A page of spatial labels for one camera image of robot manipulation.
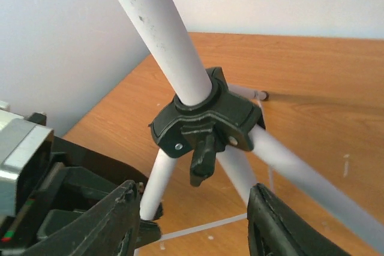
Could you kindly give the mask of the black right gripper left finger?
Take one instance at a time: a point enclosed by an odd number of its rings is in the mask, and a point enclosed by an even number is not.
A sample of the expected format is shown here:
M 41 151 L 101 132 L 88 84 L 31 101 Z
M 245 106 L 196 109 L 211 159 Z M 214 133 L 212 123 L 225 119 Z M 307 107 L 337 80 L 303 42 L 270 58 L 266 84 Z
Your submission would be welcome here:
M 139 190 L 127 180 L 95 206 L 19 255 L 137 255 Z

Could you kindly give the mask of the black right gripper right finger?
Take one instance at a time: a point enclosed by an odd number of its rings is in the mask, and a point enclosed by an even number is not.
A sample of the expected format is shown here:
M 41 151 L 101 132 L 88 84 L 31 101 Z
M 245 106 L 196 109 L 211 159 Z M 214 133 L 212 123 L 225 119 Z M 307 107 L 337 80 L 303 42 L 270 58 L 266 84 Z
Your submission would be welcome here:
M 250 189 L 247 219 L 250 255 L 349 254 L 305 222 L 262 183 Z

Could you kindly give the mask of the silver tripod music stand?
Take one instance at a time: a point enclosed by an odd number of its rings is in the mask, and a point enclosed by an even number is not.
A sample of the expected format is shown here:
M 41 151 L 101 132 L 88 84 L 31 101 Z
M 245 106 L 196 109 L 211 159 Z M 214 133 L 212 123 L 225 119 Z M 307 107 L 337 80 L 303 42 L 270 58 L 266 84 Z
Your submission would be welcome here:
M 173 0 L 118 0 L 175 91 L 150 123 L 158 146 L 139 203 L 150 221 L 177 160 L 192 153 L 190 184 L 211 177 L 219 162 L 248 207 L 258 182 L 245 157 L 252 152 L 335 216 L 377 252 L 383 252 L 383 225 L 313 170 L 265 129 L 265 91 L 226 82 L 220 67 L 205 69 Z

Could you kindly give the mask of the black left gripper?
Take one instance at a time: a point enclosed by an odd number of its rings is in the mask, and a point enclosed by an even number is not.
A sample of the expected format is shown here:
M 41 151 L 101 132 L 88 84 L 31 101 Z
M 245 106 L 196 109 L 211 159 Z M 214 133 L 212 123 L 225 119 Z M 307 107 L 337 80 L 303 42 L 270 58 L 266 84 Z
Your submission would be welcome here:
M 45 124 L 45 115 L 25 118 Z M 129 165 L 54 135 L 50 167 L 15 217 L 1 216 L 1 254 L 19 255 L 71 223 L 127 180 L 141 198 L 145 177 Z M 161 238 L 158 224 L 140 219 L 142 246 Z

